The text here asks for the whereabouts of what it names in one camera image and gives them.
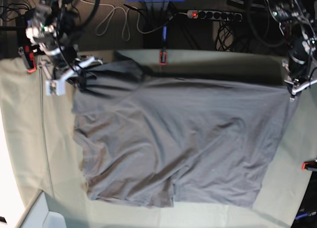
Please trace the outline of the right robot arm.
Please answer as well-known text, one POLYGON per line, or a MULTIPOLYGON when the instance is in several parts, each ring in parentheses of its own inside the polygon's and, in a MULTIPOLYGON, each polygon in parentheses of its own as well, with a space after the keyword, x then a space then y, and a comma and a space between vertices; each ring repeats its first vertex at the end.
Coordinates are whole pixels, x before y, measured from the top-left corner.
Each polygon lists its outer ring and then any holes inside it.
POLYGON ((47 95, 63 95, 66 83, 85 75, 85 70, 100 62, 94 56, 79 55, 76 41, 85 27, 93 20, 100 0, 95 0, 88 18, 76 24, 77 15, 68 8, 73 0, 40 0, 33 17, 26 28, 26 37, 31 44, 38 46, 44 53, 39 67, 44 73, 47 95))

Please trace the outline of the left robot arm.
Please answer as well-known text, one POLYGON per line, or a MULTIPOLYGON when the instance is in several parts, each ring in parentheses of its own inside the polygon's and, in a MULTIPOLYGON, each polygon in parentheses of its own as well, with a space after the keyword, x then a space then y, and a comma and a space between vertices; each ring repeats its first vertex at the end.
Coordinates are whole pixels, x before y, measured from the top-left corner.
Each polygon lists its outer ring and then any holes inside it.
POLYGON ((251 19, 254 0, 248 0, 246 19, 254 37, 263 45, 274 48, 288 45, 284 81, 294 101, 300 93, 317 83, 317 24, 301 0, 264 0, 269 15, 278 23, 283 36, 276 43, 260 37, 251 19))

